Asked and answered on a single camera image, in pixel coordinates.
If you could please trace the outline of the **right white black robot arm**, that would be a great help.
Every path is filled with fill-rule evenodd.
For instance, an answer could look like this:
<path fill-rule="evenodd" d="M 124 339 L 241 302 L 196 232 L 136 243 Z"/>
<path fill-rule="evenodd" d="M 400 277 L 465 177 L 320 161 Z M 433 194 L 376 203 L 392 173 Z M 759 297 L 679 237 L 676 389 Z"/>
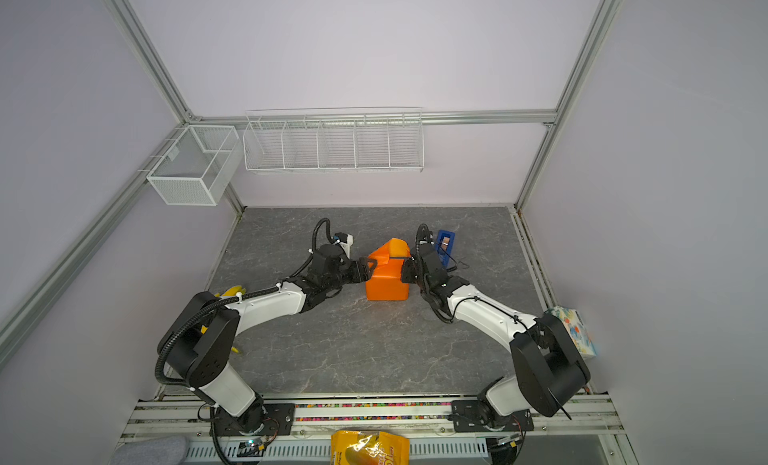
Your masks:
<path fill-rule="evenodd" d="M 417 228 L 402 278 L 419 287 L 440 321 L 465 322 L 510 352 L 514 373 L 479 392 L 471 420 L 500 429 L 525 410 L 552 417 L 564 412 L 565 404 L 590 381 L 585 359 L 561 319 L 515 310 L 453 274 L 439 258 L 434 234 L 425 223 Z"/>

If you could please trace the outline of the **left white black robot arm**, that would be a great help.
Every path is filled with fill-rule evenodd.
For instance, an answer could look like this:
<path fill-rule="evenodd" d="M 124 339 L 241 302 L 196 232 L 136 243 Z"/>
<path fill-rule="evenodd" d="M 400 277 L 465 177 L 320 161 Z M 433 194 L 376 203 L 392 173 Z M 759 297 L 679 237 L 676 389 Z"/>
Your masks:
<path fill-rule="evenodd" d="M 348 284 L 369 281 L 374 258 L 353 258 L 354 237 L 333 233 L 327 218 L 312 231 L 308 256 L 274 285 L 245 293 L 195 294 L 157 345 L 154 376 L 162 385 L 180 386 L 218 415 L 247 431 L 266 415 L 262 396 L 231 363 L 236 341 L 245 332 L 278 318 L 309 312 Z"/>

